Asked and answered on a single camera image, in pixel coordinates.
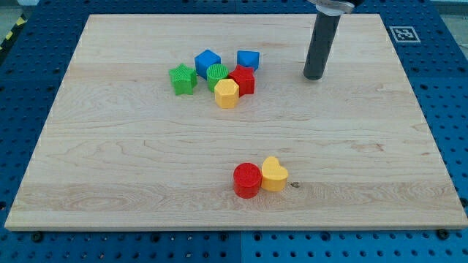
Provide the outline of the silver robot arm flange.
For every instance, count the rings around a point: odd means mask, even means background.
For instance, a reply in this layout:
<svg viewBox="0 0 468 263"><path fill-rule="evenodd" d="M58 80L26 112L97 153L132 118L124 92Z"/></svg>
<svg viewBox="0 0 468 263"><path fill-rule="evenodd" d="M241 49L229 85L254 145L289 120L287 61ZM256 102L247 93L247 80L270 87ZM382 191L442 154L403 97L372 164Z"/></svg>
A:
<svg viewBox="0 0 468 263"><path fill-rule="evenodd" d="M340 16L350 14L364 3L364 0L308 0L313 3L317 11L328 16Z"/></svg>

